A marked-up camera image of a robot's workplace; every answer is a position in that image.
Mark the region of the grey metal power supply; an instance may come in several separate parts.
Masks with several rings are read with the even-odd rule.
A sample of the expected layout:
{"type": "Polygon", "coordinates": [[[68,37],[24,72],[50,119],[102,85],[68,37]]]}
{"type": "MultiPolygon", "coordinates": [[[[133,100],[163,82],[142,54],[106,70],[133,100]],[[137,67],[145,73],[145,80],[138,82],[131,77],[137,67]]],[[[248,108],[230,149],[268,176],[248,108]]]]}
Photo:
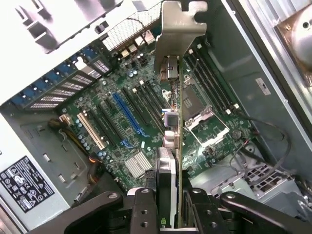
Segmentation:
{"type": "Polygon", "coordinates": [[[62,130],[52,129],[52,112],[0,108],[0,172],[27,156],[55,194],[24,213],[0,183],[0,234],[23,234],[78,205],[91,191],[91,163],[62,130]]]}

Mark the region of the metal socket cover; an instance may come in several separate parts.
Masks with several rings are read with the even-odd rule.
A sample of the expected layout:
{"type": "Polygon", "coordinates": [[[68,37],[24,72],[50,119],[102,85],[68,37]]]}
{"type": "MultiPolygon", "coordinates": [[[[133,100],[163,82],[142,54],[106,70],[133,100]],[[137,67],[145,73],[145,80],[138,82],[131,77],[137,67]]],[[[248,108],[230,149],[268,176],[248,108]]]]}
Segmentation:
{"type": "Polygon", "coordinates": [[[194,136],[194,138],[198,141],[200,146],[203,148],[214,146],[220,143],[225,138],[226,134],[230,132],[230,128],[225,124],[225,122],[217,114],[215,114],[212,111],[211,107],[205,108],[200,114],[186,121],[184,128],[186,131],[190,132],[194,136]],[[201,141],[194,133],[194,129],[197,128],[201,123],[211,120],[213,117],[218,119],[218,121],[223,125],[223,128],[216,134],[216,136],[211,137],[211,138],[206,138],[206,140],[201,141]]]}

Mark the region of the silver finned heat sink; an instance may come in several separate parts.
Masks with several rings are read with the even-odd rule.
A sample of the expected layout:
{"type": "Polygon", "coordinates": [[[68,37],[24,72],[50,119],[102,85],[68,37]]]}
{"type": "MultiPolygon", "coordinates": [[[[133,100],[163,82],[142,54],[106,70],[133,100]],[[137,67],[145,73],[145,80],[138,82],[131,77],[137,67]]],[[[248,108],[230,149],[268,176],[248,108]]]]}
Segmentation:
{"type": "Polygon", "coordinates": [[[146,171],[153,168],[143,152],[138,152],[133,157],[126,160],[125,166],[135,179],[141,178],[145,175],[146,171]]]}

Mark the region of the black case lock knob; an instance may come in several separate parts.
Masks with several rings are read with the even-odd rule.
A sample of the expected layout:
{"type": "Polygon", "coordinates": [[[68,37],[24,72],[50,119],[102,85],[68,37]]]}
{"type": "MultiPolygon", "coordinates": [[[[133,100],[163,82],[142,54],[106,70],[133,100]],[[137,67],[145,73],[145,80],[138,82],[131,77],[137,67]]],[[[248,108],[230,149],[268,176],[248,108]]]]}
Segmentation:
{"type": "Polygon", "coordinates": [[[108,26],[109,26],[109,25],[108,25],[107,21],[103,21],[102,23],[100,23],[99,25],[97,25],[97,26],[95,27],[95,32],[96,32],[97,34],[101,34],[103,31],[105,31],[105,29],[106,29],[108,26]]]}

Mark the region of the CPU socket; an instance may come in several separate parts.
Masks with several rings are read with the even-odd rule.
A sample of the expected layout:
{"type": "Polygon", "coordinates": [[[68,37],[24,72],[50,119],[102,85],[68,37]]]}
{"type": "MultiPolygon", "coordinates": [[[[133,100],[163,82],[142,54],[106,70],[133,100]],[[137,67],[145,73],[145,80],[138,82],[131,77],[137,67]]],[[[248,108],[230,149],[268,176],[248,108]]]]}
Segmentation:
{"type": "Polygon", "coordinates": [[[203,98],[199,90],[193,84],[183,89],[182,104],[183,119],[185,121],[198,116],[207,108],[211,108],[211,104],[203,98]]]}

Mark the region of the black power supply label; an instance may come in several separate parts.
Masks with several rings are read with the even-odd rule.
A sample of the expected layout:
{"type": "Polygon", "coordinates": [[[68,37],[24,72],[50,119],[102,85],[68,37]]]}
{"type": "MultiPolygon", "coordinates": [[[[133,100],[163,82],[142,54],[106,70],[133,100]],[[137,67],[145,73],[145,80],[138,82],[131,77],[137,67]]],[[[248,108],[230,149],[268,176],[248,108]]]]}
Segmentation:
{"type": "Polygon", "coordinates": [[[55,194],[27,156],[1,171],[0,183],[24,213],[55,194]]]}

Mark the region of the open black PC case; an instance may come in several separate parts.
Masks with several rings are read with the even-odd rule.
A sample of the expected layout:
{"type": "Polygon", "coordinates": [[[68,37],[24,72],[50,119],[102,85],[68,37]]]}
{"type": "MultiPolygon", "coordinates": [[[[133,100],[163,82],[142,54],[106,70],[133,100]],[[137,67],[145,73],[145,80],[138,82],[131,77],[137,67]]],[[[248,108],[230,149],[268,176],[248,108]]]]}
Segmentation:
{"type": "MultiPolygon", "coordinates": [[[[98,43],[106,52],[104,63],[109,70],[113,70],[116,64],[113,55],[121,54],[133,44],[139,47],[152,45],[156,54],[164,1],[168,0],[0,0],[0,108],[25,113],[55,113],[57,117],[49,120],[48,125],[59,129],[61,107],[68,99],[54,109],[25,110],[11,103],[10,98],[92,43],[98,43]],[[109,26],[97,34],[95,27],[103,21],[107,21],[109,26]]],[[[235,65],[256,66],[249,46],[232,20],[236,11],[229,8],[228,0],[173,1],[181,2],[183,11],[188,10],[190,2],[207,3],[207,11],[195,14],[196,22],[207,25],[206,32],[196,37],[191,46],[196,41],[208,45],[209,56],[218,70],[235,65]]],[[[281,13],[289,17],[311,2],[291,3],[281,13]]],[[[191,46],[183,56],[182,70],[184,57],[191,46]]],[[[169,84],[160,81],[159,75],[154,72],[154,62],[155,55],[152,72],[157,80],[169,84]]],[[[256,169],[252,171],[251,179],[246,180],[226,167],[229,161],[226,157],[221,166],[207,169],[194,178],[189,176],[191,185],[216,199],[225,192],[237,192],[312,225],[312,182],[290,169],[286,163],[276,163],[278,157],[294,159],[289,131],[272,118],[249,117],[234,90],[237,83],[233,81],[232,73],[221,72],[221,75],[239,102],[237,114],[248,120],[256,131],[243,152],[248,164],[256,166],[256,169]]],[[[154,160],[151,170],[156,171],[155,191],[159,192],[160,201],[164,204],[158,224],[163,228],[177,229],[172,208],[172,195],[177,188],[176,156],[172,149],[163,146],[157,148],[154,160]]],[[[97,171],[99,162],[90,163],[87,178],[92,189],[79,204],[106,191],[117,191],[127,196],[132,189],[146,186],[147,171],[142,185],[124,190],[110,172],[97,171]]]]}

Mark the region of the blue expansion slot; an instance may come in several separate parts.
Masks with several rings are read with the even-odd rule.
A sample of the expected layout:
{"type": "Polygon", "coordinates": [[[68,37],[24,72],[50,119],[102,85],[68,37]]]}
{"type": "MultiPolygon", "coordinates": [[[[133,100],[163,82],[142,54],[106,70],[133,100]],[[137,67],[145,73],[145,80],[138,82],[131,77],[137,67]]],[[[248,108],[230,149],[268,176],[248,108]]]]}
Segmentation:
{"type": "Polygon", "coordinates": [[[119,105],[120,109],[127,117],[128,121],[132,125],[133,129],[140,135],[145,136],[145,133],[139,123],[136,121],[135,117],[132,115],[131,111],[128,109],[127,104],[122,100],[118,93],[113,93],[113,98],[116,103],[119,105]]]}

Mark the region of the black expansion slot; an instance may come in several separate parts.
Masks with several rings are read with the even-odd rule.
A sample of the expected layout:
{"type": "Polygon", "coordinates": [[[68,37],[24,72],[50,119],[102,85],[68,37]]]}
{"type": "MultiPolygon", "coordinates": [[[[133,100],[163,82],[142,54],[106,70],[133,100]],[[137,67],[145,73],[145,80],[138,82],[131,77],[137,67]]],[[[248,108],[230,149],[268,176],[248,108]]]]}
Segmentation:
{"type": "Polygon", "coordinates": [[[130,127],[125,117],[122,116],[119,109],[113,104],[109,97],[104,99],[104,105],[105,107],[103,109],[105,110],[105,114],[110,122],[112,130],[117,136],[118,142],[126,148],[132,148],[128,136],[128,130],[130,127]]]}
{"type": "Polygon", "coordinates": [[[117,147],[117,137],[112,129],[110,123],[108,122],[106,115],[103,113],[103,111],[99,108],[99,106],[96,106],[95,110],[95,120],[100,127],[102,133],[109,141],[110,145],[115,149],[117,147]]]}
{"type": "Polygon", "coordinates": [[[138,105],[135,103],[134,99],[132,98],[132,96],[129,94],[129,92],[125,89],[122,88],[121,89],[122,93],[124,94],[124,96],[127,98],[127,100],[129,101],[129,103],[132,105],[134,111],[136,112],[136,114],[138,115],[139,119],[141,120],[141,122],[145,125],[148,126],[149,123],[145,120],[144,116],[142,115],[140,109],[138,108],[138,105]]]}

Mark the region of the green motherboard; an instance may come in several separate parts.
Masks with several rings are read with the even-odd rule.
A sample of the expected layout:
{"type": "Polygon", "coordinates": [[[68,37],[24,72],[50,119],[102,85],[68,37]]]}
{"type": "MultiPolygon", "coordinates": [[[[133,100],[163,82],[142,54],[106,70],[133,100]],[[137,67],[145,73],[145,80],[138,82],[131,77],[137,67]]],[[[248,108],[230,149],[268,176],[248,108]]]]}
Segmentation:
{"type": "MultiPolygon", "coordinates": [[[[198,56],[196,51],[196,45],[198,43],[202,42],[196,41],[186,55],[193,54],[194,57],[200,59],[204,70],[209,76],[210,73],[204,64],[203,59],[198,56]]],[[[89,46],[96,50],[98,55],[96,55],[95,58],[92,58],[91,61],[87,63],[86,67],[82,65],[81,60],[79,60],[77,66],[82,71],[90,74],[96,80],[83,90],[70,97],[62,105],[62,115],[58,121],[58,129],[64,131],[74,141],[74,143],[77,144],[77,146],[92,163],[99,162],[97,169],[98,172],[107,170],[117,180],[118,185],[122,189],[128,190],[132,187],[142,185],[144,176],[135,179],[126,168],[125,161],[133,157],[138,152],[143,152],[152,166],[154,166],[154,154],[157,148],[164,146],[164,133],[168,130],[165,125],[163,133],[158,129],[144,105],[137,98],[136,94],[133,93],[133,89],[138,85],[140,86],[140,80],[153,80],[161,88],[161,95],[166,100],[168,105],[167,108],[162,109],[162,120],[164,123],[164,111],[168,110],[171,105],[171,86],[167,83],[160,83],[157,80],[156,75],[152,72],[155,55],[152,45],[139,47],[138,45],[133,44],[129,49],[123,51],[121,54],[113,55],[116,62],[113,70],[109,70],[107,65],[104,63],[107,55],[104,49],[100,48],[98,43],[92,43],[89,46]],[[145,120],[149,123],[148,126],[145,126],[141,122],[132,105],[122,93],[122,88],[125,88],[132,96],[145,120]],[[138,134],[133,129],[127,117],[114,100],[113,93],[118,93],[125,104],[127,104],[128,109],[143,129],[145,136],[138,134]],[[128,136],[132,148],[126,148],[118,142],[117,147],[114,149],[98,126],[95,120],[95,110],[96,106],[99,106],[105,114],[105,110],[103,109],[105,107],[105,98],[110,98],[112,100],[113,104],[115,104],[122,116],[125,117],[128,122],[130,127],[128,130],[128,136]],[[100,150],[94,143],[89,133],[77,118],[77,114],[79,113],[85,114],[95,132],[99,135],[103,143],[106,144],[105,149],[100,150]]],[[[220,143],[206,148],[201,147],[194,136],[184,128],[183,169],[188,172],[191,178],[194,178],[207,169],[215,169],[216,167],[221,166],[223,159],[229,157],[226,167],[232,169],[238,176],[241,176],[246,180],[250,180],[252,177],[252,171],[256,169],[256,166],[248,164],[247,160],[243,156],[243,152],[247,150],[247,145],[255,137],[255,129],[248,120],[237,114],[239,109],[233,110],[229,108],[226,99],[221,95],[219,89],[210,76],[209,78],[211,82],[227,106],[225,111],[218,111],[215,108],[209,96],[195,78],[193,70],[189,67],[186,61],[183,68],[183,74],[183,89],[190,84],[195,85],[203,98],[211,104],[212,111],[217,114],[230,128],[230,132],[226,134],[225,138],[220,143]],[[240,140],[234,140],[232,138],[231,133],[233,130],[240,130],[242,132],[240,140]]],[[[213,117],[211,120],[201,123],[197,128],[195,128],[194,133],[201,141],[204,141],[206,138],[216,136],[222,128],[223,125],[218,121],[218,119],[213,117]]]]}

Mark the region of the small wall sticker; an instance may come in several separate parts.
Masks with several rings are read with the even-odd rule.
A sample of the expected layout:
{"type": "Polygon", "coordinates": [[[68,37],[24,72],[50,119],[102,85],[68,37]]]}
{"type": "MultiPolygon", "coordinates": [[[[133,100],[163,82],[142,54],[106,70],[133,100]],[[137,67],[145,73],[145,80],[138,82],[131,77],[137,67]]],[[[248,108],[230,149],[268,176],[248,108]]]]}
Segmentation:
{"type": "Polygon", "coordinates": [[[264,95],[266,96],[271,95],[270,90],[268,89],[267,85],[265,84],[262,78],[256,78],[255,81],[264,95]]]}

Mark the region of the blue card retention latches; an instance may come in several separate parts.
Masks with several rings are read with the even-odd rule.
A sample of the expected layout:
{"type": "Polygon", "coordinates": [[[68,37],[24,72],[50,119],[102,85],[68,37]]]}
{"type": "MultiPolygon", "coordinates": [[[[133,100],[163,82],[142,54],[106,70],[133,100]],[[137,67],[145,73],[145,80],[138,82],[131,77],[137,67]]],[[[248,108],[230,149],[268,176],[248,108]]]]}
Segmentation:
{"type": "Polygon", "coordinates": [[[82,65],[86,67],[96,55],[98,55],[96,50],[89,45],[85,46],[14,95],[10,98],[10,102],[25,110],[56,108],[96,80],[77,66],[81,60],[82,65]]]}

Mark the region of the white expansion slot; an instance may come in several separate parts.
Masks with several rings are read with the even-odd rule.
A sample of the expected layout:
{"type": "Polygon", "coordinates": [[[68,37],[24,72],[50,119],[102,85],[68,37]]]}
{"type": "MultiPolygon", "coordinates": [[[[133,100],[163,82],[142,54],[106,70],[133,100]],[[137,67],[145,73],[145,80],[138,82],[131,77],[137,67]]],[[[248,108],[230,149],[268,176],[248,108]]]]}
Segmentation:
{"type": "Polygon", "coordinates": [[[97,147],[100,150],[105,149],[106,144],[103,143],[103,141],[100,139],[99,135],[95,132],[94,128],[92,127],[92,125],[87,120],[85,114],[84,113],[79,113],[79,114],[77,114],[77,118],[80,120],[80,122],[83,125],[83,127],[89,133],[90,137],[92,138],[94,143],[97,145],[97,147]]]}

